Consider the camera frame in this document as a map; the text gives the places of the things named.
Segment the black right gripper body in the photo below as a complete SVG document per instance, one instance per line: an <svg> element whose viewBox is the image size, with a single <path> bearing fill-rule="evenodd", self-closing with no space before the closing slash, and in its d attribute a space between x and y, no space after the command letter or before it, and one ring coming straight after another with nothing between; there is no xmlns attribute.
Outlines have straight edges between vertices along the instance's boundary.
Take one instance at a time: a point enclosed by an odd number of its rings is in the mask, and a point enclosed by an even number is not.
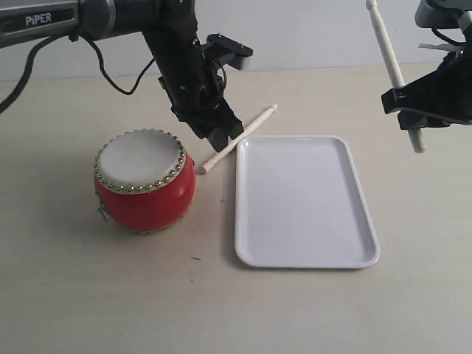
<svg viewBox="0 0 472 354"><path fill-rule="evenodd" d="M432 114L471 114L471 50L447 55L428 84Z"/></svg>

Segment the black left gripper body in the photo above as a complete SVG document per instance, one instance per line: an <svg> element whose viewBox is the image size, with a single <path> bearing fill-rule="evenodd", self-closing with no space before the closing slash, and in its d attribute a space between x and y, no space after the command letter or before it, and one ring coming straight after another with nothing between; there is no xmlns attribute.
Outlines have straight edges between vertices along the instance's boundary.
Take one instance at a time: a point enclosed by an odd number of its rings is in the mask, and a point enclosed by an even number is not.
<svg viewBox="0 0 472 354"><path fill-rule="evenodd" d="M229 137L208 62L198 49L197 25L157 26L142 32L170 98L172 111L201 139Z"/></svg>

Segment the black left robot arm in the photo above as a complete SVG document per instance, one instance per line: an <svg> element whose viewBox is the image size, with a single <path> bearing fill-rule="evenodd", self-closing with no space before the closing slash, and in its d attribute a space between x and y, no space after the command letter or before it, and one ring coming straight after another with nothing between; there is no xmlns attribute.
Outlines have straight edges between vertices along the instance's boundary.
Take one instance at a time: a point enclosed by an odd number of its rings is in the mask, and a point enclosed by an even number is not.
<svg viewBox="0 0 472 354"><path fill-rule="evenodd" d="M96 42L141 33L161 74L171 111L199 139L207 139L222 151L230 140L244 132L224 97L226 65L241 70L253 50L220 33L198 38L194 1L2 1L1 47L37 41L30 50L24 72L12 92L1 101L6 111L20 96L32 74L35 56L50 43L82 38L96 52L103 77L118 92L120 88L105 70Z"/></svg>

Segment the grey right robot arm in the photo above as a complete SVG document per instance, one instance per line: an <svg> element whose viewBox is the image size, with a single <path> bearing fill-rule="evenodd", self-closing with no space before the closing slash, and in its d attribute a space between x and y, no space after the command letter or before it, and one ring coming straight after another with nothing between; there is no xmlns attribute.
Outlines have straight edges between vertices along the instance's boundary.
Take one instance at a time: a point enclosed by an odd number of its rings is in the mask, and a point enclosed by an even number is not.
<svg viewBox="0 0 472 354"><path fill-rule="evenodd" d="M385 114L400 129L471 124L471 2L421 1L415 23L453 49L432 72L381 95Z"/></svg>

